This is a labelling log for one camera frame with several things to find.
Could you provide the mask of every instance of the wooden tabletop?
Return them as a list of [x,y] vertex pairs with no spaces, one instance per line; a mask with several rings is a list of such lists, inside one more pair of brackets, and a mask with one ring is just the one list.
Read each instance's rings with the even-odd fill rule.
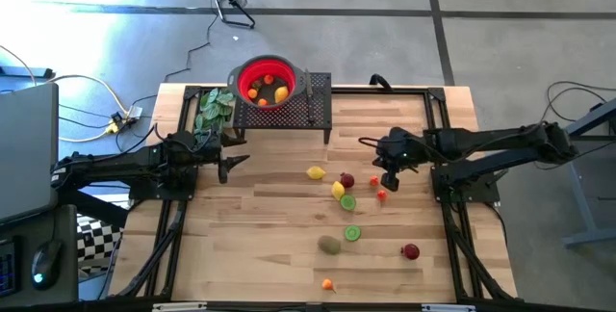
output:
[[[163,135],[177,129],[185,86],[161,85],[153,120]],[[477,130],[469,88],[445,91],[451,126]],[[247,144],[224,149],[227,156],[251,155],[231,171],[226,185],[218,183],[215,166],[200,169],[184,226],[174,300],[455,301],[429,165],[421,166],[419,174],[401,173],[399,191],[389,192],[381,204],[368,181],[383,171],[371,165],[373,149],[357,142],[360,136],[381,138],[392,126],[420,135],[426,127],[424,101],[413,95],[334,94],[332,116],[329,145],[323,145],[318,130],[247,130]],[[150,144],[156,141],[148,138]],[[307,177],[311,166],[327,171],[322,181]],[[342,172],[355,177],[348,190],[357,198],[353,213],[330,193]],[[160,209],[161,202],[152,200],[131,212],[111,293],[124,288],[151,253]],[[469,215],[478,257],[515,296],[499,220],[482,204],[469,204]],[[344,229],[351,224],[361,227],[357,242],[344,240]],[[321,235],[340,239],[342,253],[320,252]],[[400,255],[408,243],[420,248],[419,259]],[[167,257],[162,263],[158,288]],[[464,259],[461,267],[471,291]],[[325,278],[333,281],[336,294],[321,288]]]

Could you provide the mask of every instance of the checkered mat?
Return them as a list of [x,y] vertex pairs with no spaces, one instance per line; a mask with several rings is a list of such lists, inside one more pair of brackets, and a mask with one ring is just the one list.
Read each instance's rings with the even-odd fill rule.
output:
[[77,260],[80,270],[86,274],[106,271],[109,269],[108,262],[89,266],[82,266],[82,262],[110,258],[123,229],[88,217],[79,217],[77,222]]

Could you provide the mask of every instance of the yellow lemon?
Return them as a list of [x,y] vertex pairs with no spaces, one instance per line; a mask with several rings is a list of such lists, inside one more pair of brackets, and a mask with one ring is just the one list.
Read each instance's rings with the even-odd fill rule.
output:
[[279,87],[273,94],[273,98],[277,103],[284,101],[289,96],[289,89],[287,87]]
[[325,170],[320,167],[310,167],[306,170],[306,173],[308,174],[308,177],[312,179],[322,179],[325,176]]
[[345,186],[338,181],[334,182],[331,186],[331,194],[334,195],[336,200],[340,201],[340,198],[345,194]]

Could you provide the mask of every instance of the gray concrete floor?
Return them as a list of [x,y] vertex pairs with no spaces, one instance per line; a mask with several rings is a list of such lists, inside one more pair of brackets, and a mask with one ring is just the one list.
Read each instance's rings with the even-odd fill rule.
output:
[[[182,68],[188,49],[205,40],[210,15],[69,13],[65,7],[0,0],[0,43],[30,66],[59,74],[85,73],[107,80],[128,106],[156,93],[165,74]],[[55,0],[110,5],[209,7],[210,0]],[[428,0],[248,0],[252,8],[426,10]],[[522,12],[613,12],[613,0],[440,0],[444,10]],[[258,15],[254,31],[218,22],[212,46],[192,55],[191,72],[169,82],[225,82],[228,71],[247,58],[278,53],[313,71],[332,72],[335,83],[366,83],[378,72],[393,84],[443,85],[432,19],[387,16]],[[470,86],[480,127],[529,124],[541,116],[545,89],[572,80],[616,87],[613,20],[444,20],[456,85]],[[11,63],[0,55],[0,64]],[[26,87],[0,80],[0,88]],[[606,98],[613,95],[602,92]],[[89,81],[61,83],[61,102],[108,114],[116,105]],[[582,116],[595,105],[572,92],[556,104],[566,116]],[[143,102],[147,113],[153,102]],[[61,114],[91,123],[88,117]],[[550,120],[557,120],[553,115]],[[145,130],[142,123],[138,130]],[[83,138],[97,130],[61,123],[61,135]],[[120,138],[128,147],[137,138]],[[80,150],[116,152],[114,138],[95,143],[61,143],[60,154]],[[601,226],[616,226],[616,202],[607,184],[616,154],[606,149],[578,164],[590,183],[589,202]],[[562,236],[583,230],[564,169],[512,169],[499,183],[509,254],[520,297],[533,301],[616,310],[616,246],[565,249]]]

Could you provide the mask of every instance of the green lime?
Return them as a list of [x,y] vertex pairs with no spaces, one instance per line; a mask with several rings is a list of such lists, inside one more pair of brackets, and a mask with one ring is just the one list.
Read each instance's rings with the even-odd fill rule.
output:
[[345,229],[345,238],[349,241],[357,241],[362,236],[362,231],[357,225],[349,225]]
[[345,210],[353,211],[356,204],[355,197],[353,197],[353,195],[343,195],[343,197],[340,198],[340,204]]

